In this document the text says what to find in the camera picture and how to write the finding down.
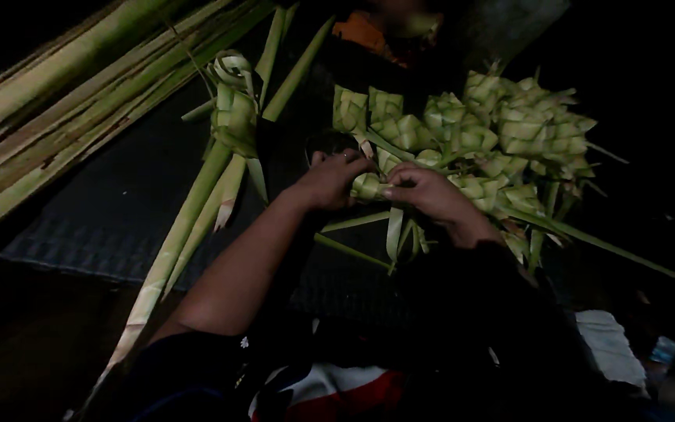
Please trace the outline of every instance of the dark background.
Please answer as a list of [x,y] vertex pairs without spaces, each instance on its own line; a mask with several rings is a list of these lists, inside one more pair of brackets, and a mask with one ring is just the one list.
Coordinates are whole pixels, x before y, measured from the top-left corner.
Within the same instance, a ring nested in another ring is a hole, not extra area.
[[[104,3],[0,5],[0,71]],[[442,75],[457,68],[454,56],[441,65]],[[603,163],[595,181],[609,197],[588,189],[572,222],[675,270],[675,5],[573,2],[504,76],[529,77],[537,65],[544,88],[577,89],[582,104],[575,110],[599,122],[590,140],[631,162],[590,153],[589,161]],[[444,85],[444,77],[438,79],[442,82],[431,83],[435,88]],[[66,183],[58,181],[0,227],[0,245],[36,218]],[[580,250],[620,310],[617,318],[635,351],[649,353],[660,333],[675,339],[675,280],[593,247]],[[113,349],[111,339],[121,330],[116,321],[123,321],[134,300],[134,287],[116,287],[0,262],[1,418],[57,420],[66,408],[80,405]],[[637,300],[638,291],[651,305]]]

